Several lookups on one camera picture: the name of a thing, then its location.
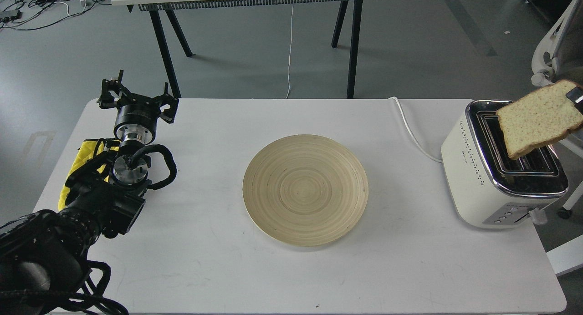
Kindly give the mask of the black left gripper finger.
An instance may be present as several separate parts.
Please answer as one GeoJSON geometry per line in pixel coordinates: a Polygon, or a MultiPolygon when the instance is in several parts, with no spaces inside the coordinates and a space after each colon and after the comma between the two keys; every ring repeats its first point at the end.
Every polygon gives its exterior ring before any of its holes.
{"type": "Polygon", "coordinates": [[[179,98],[169,93],[169,83],[166,82],[163,87],[163,93],[154,97],[155,108],[159,110],[158,117],[166,123],[175,122],[176,113],[179,105],[179,98]]]}
{"type": "Polygon", "coordinates": [[[130,90],[122,84],[124,70],[119,70],[117,78],[102,80],[98,106],[101,109],[121,108],[133,103],[130,90]]]}

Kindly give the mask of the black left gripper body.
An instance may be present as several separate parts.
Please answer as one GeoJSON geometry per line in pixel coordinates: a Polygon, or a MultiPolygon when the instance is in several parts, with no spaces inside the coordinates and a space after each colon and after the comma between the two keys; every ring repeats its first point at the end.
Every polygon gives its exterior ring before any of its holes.
{"type": "Polygon", "coordinates": [[[121,97],[116,101],[118,110],[114,135],[119,140],[154,140],[159,107],[149,98],[121,97]]]}

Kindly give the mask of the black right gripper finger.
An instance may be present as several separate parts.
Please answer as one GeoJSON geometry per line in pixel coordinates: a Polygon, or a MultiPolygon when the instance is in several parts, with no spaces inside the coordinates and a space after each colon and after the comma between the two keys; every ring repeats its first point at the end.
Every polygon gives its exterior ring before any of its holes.
{"type": "Polygon", "coordinates": [[[574,107],[583,114],[583,90],[581,87],[575,87],[566,93],[566,98],[571,101],[574,107]]]}

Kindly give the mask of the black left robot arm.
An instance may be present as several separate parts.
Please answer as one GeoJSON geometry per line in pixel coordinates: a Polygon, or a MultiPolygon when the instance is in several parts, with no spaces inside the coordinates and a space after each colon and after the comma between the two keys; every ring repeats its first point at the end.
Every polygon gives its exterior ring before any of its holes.
{"type": "Polygon", "coordinates": [[[114,138],[96,139],[93,155],[64,184],[64,207],[44,209],[1,227],[1,313],[46,315],[61,308],[93,314],[127,315],[104,297],[111,268],[88,259],[100,236],[130,231],[148,190],[171,184],[177,167],[171,152],[154,144],[158,120],[175,120],[179,98],[169,84],[156,97],[131,93],[116,79],[104,79],[98,105],[115,108],[114,138]]]}

